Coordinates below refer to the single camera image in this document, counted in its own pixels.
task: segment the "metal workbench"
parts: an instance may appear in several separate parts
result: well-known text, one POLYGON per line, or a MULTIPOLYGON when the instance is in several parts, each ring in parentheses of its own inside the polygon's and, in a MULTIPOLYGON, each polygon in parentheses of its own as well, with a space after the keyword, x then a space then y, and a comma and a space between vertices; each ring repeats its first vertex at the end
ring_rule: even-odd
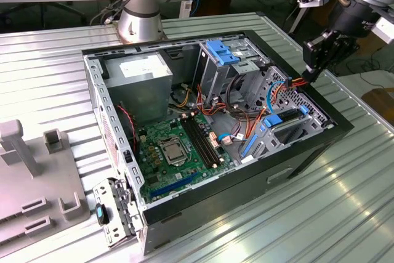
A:
MULTIPOLYGON (((253 29, 295 69, 300 47, 265 17, 163 21, 169 38, 253 29)), ((0 36, 0 121, 25 139, 66 131, 91 210, 93 185, 112 176, 89 100, 81 49, 119 44, 111 26, 0 36)), ((109 251, 90 219, 2 262, 393 262, 393 130, 329 73, 314 84, 355 126, 306 172, 143 258, 136 240, 109 251)))

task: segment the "blue cable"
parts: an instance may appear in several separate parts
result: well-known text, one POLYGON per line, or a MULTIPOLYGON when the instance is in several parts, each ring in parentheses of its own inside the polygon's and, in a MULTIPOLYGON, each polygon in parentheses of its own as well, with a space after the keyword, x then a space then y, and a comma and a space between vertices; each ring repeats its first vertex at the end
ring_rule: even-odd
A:
POLYGON ((267 93, 267 106, 268 106, 268 109, 270 109, 270 111, 271 111, 272 114, 274 113, 274 111, 273 111, 272 106, 271 106, 271 91, 272 91, 272 88, 273 88, 273 86, 274 86, 275 84, 281 84, 281 83, 284 83, 284 81, 283 81, 283 80, 275 81, 275 82, 270 86, 270 88, 269 88, 269 90, 268 90, 268 93, 267 93))
POLYGON ((229 133, 227 133, 227 134, 221 134, 220 136, 218 136, 218 140, 219 140, 219 142, 224 138, 224 137, 226 137, 226 136, 231 136, 231 134, 229 134, 229 133))
POLYGON ((193 9, 193 12, 190 14, 190 16, 195 14, 195 12, 197 11, 197 8, 198 8, 198 4, 199 4, 199 0, 197 0, 196 7, 195 7, 195 9, 193 9))

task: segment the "pci slot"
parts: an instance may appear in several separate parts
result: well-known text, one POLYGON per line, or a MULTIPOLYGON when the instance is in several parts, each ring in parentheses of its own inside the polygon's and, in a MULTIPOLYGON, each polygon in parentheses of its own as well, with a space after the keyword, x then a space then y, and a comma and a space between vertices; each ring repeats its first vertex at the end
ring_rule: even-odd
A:
POLYGON ((191 183, 193 181, 193 178, 196 177, 198 174, 199 174, 199 172, 196 172, 196 173, 194 173, 194 174, 192 174, 192 175, 190 175, 190 176, 188 176, 186 178, 183 178, 182 180, 179 180, 179 181, 177 181, 175 183, 172 183, 170 185, 167 185, 167 186, 165 186, 163 188, 160 188, 160 189, 157 189, 155 191, 152 191, 150 193, 150 195, 151 195, 151 197, 154 197, 154 196, 162 195, 162 194, 165 194, 167 192, 173 191, 173 190, 175 190, 175 189, 177 189, 179 187, 182 187, 182 186, 184 186, 186 184, 191 183))
POLYGON ((201 132, 194 118, 188 117, 181 119, 180 123, 194 148, 197 150, 198 155, 203 159, 205 167, 210 169, 214 164, 219 165, 219 158, 208 140, 205 138, 203 132, 201 132))

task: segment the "ram slot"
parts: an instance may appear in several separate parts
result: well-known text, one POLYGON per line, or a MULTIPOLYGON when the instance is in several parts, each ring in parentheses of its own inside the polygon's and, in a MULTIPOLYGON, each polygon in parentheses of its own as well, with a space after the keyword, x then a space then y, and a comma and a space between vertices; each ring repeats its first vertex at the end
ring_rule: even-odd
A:
POLYGON ((180 123, 194 148, 197 150, 198 155, 203 159, 205 167, 209 169, 213 167, 214 164, 219 165, 219 158, 208 140, 205 138, 203 132, 201 132, 194 118, 189 117, 181 119, 180 123))

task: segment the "gray plastic part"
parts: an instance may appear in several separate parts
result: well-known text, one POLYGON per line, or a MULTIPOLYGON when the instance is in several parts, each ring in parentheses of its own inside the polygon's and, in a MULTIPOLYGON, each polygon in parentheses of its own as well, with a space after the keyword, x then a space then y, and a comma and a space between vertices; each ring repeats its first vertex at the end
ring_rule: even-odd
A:
POLYGON ((0 143, 5 150, 0 156, 7 165, 22 161, 34 178, 40 174, 39 166, 22 140, 22 136, 23 128, 19 120, 0 123, 0 143))
POLYGON ((44 132, 44 140, 49 154, 64 149, 63 140, 58 129, 44 132))
POLYGON ((30 238, 33 238, 36 235, 51 229, 53 226, 54 225, 52 225, 51 218, 49 216, 45 216, 41 219, 26 224, 25 235, 27 235, 30 238))
POLYGON ((70 204, 65 204, 62 198, 58 198, 60 212, 67 221, 79 217, 84 212, 84 207, 79 199, 78 192, 74 192, 75 206, 70 207, 70 204))
POLYGON ((90 211, 65 132, 53 130, 25 143, 19 121, 0 124, 0 132, 0 192, 7 193, 1 194, 0 207, 3 257, 88 219, 90 211), (31 178, 26 161, 19 157, 16 148, 22 145, 39 168, 39 176, 31 178))
POLYGON ((21 206, 22 214, 26 217, 30 217, 40 211, 49 208, 50 204, 47 202, 45 197, 40 197, 37 200, 33 200, 29 203, 25 203, 21 206))

